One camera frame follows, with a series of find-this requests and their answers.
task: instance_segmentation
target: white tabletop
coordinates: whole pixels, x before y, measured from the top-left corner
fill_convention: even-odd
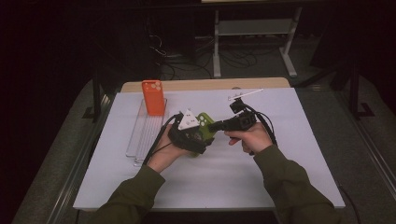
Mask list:
[[[254,90],[166,91],[164,96],[170,115],[189,108],[195,115],[206,112],[213,120],[220,120],[234,116],[229,96],[251,91]],[[139,168],[125,152],[142,99],[141,92],[116,96],[75,208],[99,208],[120,182],[137,173]],[[266,89],[244,97],[243,101],[271,119],[279,148],[288,159],[306,169],[312,185],[335,207],[344,207],[295,90]],[[166,182],[156,196],[153,210],[274,209],[253,158],[240,145],[228,146],[228,141],[229,137],[218,132],[203,155],[180,158],[162,172]]]

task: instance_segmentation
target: metal stand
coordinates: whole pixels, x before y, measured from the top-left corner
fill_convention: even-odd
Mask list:
[[[289,50],[290,50],[290,46],[291,46],[291,41],[293,40],[294,34],[296,33],[298,21],[300,19],[300,15],[301,15],[301,10],[302,10],[302,8],[298,7],[296,9],[296,11],[294,12],[294,17],[290,23],[290,28],[289,28],[289,32],[288,32],[288,37],[286,39],[285,47],[279,48],[280,55],[282,56],[283,62],[286,65],[286,69],[288,69],[290,77],[297,77],[297,72],[294,69],[293,63],[291,62],[291,59],[289,57]]]
[[[102,112],[100,83],[96,70],[92,76],[92,88],[93,88],[93,113],[92,113],[92,107],[90,106],[85,110],[85,113],[82,117],[84,119],[92,119],[92,122],[95,123],[99,119]]]
[[[363,111],[359,111],[359,72],[355,62],[352,64],[352,73],[350,75],[350,90],[349,90],[349,110],[355,119],[360,120],[361,117],[374,116],[373,111],[366,103],[362,103]]]
[[[279,35],[288,34],[284,47],[279,48],[290,77],[297,77],[297,72],[289,57],[291,42],[294,38],[302,8],[297,7],[292,19],[255,20],[255,21],[219,21],[219,11],[215,14],[215,49],[213,53],[214,77],[221,77],[219,63],[220,35]]]

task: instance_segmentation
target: hand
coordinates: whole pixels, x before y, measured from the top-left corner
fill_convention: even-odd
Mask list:
[[[242,149],[246,153],[257,154],[273,144],[261,123],[255,123],[247,131],[226,131],[224,134],[232,138],[229,142],[230,146],[242,140]]]
[[[169,167],[180,156],[190,153],[188,150],[175,147],[172,144],[168,137],[171,126],[172,125],[168,125],[166,127],[166,130],[155,148],[151,159],[148,161],[148,166],[157,173],[160,173]]]

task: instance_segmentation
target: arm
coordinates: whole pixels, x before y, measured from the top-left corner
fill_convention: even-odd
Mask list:
[[[165,179],[160,173],[178,157],[189,152],[169,145],[167,127],[157,150],[137,175],[123,181],[113,192],[107,203],[93,214],[89,223],[140,223],[154,205],[154,198]]]
[[[341,223],[332,203],[309,182],[303,167],[285,158],[272,145],[260,123],[247,132],[225,132],[242,139],[245,152],[255,153],[254,161],[262,171],[264,187],[273,199],[282,223]],[[230,145],[237,142],[230,140]]]

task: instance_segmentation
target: green jacket sleeve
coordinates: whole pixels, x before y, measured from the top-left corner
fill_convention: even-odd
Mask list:
[[[165,180],[148,166],[123,181],[88,223],[140,223],[154,205],[154,198]]]
[[[332,203],[309,182],[305,169],[272,145],[254,157],[282,223],[341,223]]]

